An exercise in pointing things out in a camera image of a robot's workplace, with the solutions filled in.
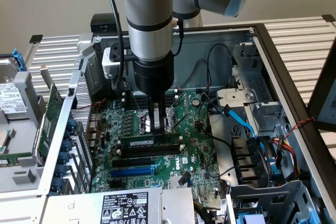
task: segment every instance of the blue pcie slot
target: blue pcie slot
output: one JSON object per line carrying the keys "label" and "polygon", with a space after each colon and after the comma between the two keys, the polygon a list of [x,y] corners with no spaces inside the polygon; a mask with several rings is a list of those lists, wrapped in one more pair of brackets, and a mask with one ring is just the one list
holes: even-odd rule
{"label": "blue pcie slot", "polygon": [[140,176],[140,175],[154,175],[154,167],[145,166],[138,168],[120,169],[111,171],[111,177],[127,177],[127,176]]}

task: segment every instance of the capacitor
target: capacitor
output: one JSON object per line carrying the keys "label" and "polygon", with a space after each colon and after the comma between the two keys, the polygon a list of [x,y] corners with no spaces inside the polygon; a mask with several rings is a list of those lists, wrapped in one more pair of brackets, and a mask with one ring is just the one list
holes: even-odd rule
{"label": "capacitor", "polygon": [[191,103],[195,108],[198,108],[201,105],[201,101],[197,98],[194,98]]}
{"label": "capacitor", "polygon": [[218,190],[218,188],[217,187],[215,187],[215,199],[217,199],[217,196],[218,196],[218,193],[219,193],[219,190]]}

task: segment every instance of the motherboard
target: motherboard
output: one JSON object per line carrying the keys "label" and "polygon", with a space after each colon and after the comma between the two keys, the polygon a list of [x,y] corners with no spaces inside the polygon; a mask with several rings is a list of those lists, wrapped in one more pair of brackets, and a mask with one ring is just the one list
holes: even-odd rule
{"label": "motherboard", "polygon": [[[181,177],[189,173],[190,185],[184,186],[192,188],[194,200],[206,207],[220,206],[219,180],[209,177],[205,169],[208,165],[209,172],[218,174],[215,159],[207,164],[214,151],[214,144],[213,140],[200,130],[200,125],[203,125],[202,127],[206,125],[205,108],[201,109],[200,120],[198,119],[201,95],[195,92],[181,95],[183,99],[179,99],[171,108],[172,124],[178,122],[178,125],[169,124],[170,132],[165,134],[180,140],[180,153],[157,156],[144,154],[143,157],[127,159],[128,164],[124,164],[123,157],[118,153],[120,139],[134,138],[137,141],[132,142],[133,145],[151,141],[149,122],[146,119],[147,110],[127,110],[121,100],[110,100],[102,104],[99,111],[102,120],[95,127],[99,128],[97,130],[103,135],[103,141],[96,141],[92,153],[95,164],[92,193],[151,187],[178,188],[181,186],[179,184]],[[141,167],[132,167],[131,160],[149,164],[153,167],[153,172],[146,175],[119,177],[119,174],[133,168],[139,169],[139,173],[142,172]]]}

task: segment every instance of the white wall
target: white wall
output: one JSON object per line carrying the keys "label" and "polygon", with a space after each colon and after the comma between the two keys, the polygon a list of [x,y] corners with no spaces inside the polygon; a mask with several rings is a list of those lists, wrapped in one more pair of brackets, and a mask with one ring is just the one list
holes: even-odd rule
{"label": "white wall", "polygon": [[[116,0],[126,29],[123,0]],[[94,13],[110,12],[108,0],[0,0],[0,53],[27,48],[33,34],[45,36],[90,31]],[[247,0],[236,19],[202,12],[204,24],[289,17],[336,17],[336,0]]]}

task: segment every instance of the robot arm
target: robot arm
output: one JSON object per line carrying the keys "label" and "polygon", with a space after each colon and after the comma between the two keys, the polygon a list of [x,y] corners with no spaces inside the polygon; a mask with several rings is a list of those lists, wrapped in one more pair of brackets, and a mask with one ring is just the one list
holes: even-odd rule
{"label": "robot arm", "polygon": [[164,92],[174,81],[172,19],[201,9],[237,16],[245,0],[125,0],[136,86],[148,96],[152,133],[164,133]]}

